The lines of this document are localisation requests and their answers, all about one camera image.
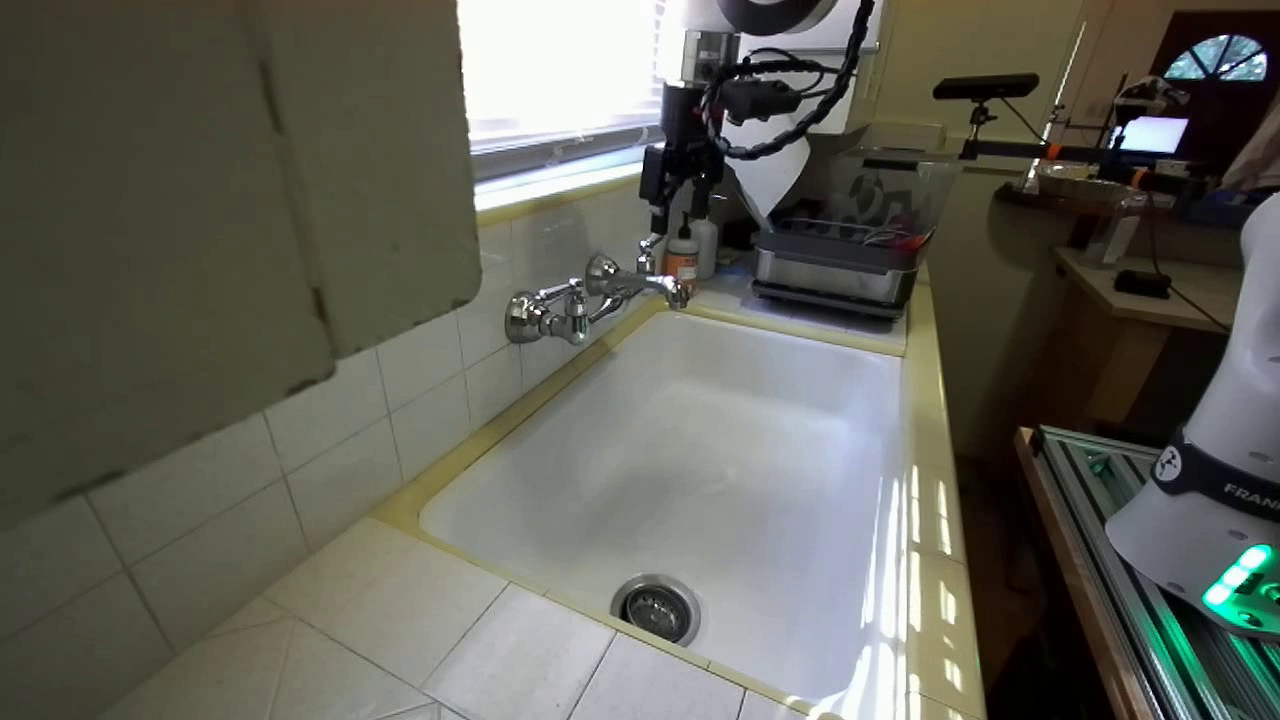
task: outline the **sink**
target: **sink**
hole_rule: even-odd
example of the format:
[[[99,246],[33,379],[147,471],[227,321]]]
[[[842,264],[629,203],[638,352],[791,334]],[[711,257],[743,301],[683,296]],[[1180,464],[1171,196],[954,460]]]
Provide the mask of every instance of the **sink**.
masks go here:
[[[669,575],[696,604],[696,662],[827,700],[876,635],[876,556],[905,469],[898,363],[659,314],[437,494],[418,524],[588,611],[634,575]]]

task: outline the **cabinet door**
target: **cabinet door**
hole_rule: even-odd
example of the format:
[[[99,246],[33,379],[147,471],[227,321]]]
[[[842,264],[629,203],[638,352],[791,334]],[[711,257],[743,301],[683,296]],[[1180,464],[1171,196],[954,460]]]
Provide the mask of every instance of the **cabinet door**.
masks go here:
[[[457,0],[260,0],[305,246],[340,352],[479,290]]]
[[[0,6],[0,527],[330,374],[235,0]]]

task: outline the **table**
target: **table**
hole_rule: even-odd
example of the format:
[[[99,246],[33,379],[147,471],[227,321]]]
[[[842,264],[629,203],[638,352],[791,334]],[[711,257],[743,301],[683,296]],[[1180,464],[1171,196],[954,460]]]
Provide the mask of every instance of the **table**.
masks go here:
[[[1222,336],[1230,329],[1239,268],[1164,261],[1177,293],[1153,301],[1113,290],[1120,268],[1153,273],[1138,257],[1104,268],[1061,250],[1054,264],[1069,296],[1033,374],[1023,422],[1120,429],[1177,334]]]

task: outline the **sink drain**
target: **sink drain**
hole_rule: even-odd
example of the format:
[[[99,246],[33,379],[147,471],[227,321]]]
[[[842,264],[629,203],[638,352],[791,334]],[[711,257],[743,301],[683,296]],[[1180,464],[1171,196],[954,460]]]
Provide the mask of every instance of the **sink drain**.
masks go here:
[[[696,635],[696,600],[673,575],[629,581],[617,588],[606,611],[673,645],[687,645]]]

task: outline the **chrome faucet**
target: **chrome faucet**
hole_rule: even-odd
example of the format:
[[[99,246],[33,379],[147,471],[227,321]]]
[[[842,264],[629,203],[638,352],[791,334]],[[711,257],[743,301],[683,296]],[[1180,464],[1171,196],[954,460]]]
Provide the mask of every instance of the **chrome faucet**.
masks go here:
[[[550,290],[517,293],[507,301],[507,321],[502,321],[510,346],[530,346],[538,336],[584,346],[588,325],[590,318],[588,318],[588,296],[578,278],[568,278],[562,284],[550,284]]]
[[[659,236],[638,239],[634,273],[624,273],[613,257],[588,257],[584,278],[568,278],[562,284],[517,293],[502,314],[502,334],[510,346],[537,346],[542,336],[561,336],[568,346],[584,346],[588,329],[606,314],[624,308],[638,293],[659,293],[669,308],[687,308],[692,290],[677,278],[654,278],[654,246]]]
[[[624,308],[638,293],[659,293],[669,308],[687,308],[687,284],[679,284],[677,278],[647,278],[642,268],[647,268],[642,239],[638,239],[634,273],[624,273],[613,257],[594,253],[584,268],[588,296],[599,296],[599,308],[590,321]]]

